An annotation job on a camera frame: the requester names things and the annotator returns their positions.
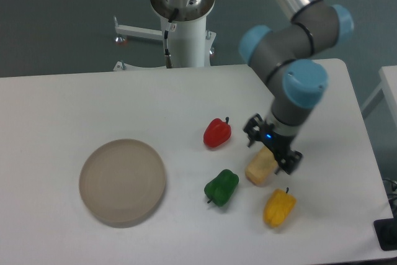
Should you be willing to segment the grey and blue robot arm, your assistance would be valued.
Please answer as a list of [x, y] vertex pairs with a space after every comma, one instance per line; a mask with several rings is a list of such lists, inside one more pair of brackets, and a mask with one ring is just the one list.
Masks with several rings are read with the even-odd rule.
[[[250, 143], [263, 143], [279, 170], [292, 173], [302, 155], [291, 148], [327, 86], [325, 69], [313, 62], [314, 54], [349, 38], [354, 30], [350, 12], [324, 0], [277, 0], [290, 25], [274, 32], [264, 25], [249, 29], [239, 53], [274, 96], [265, 117], [255, 115], [244, 127]], [[208, 66], [215, 37], [206, 19], [215, 0], [150, 0], [161, 30], [117, 26], [121, 35], [156, 38], [163, 44], [167, 68]]]

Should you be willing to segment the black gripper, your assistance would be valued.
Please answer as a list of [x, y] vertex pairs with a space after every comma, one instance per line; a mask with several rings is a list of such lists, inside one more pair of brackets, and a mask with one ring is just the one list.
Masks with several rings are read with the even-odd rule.
[[277, 133], [275, 125], [264, 122], [259, 114], [253, 115], [247, 121], [243, 132], [247, 135], [248, 147], [260, 141], [274, 154], [277, 162], [275, 174], [285, 172], [291, 175], [299, 167], [303, 155], [299, 151], [291, 150], [294, 135]]

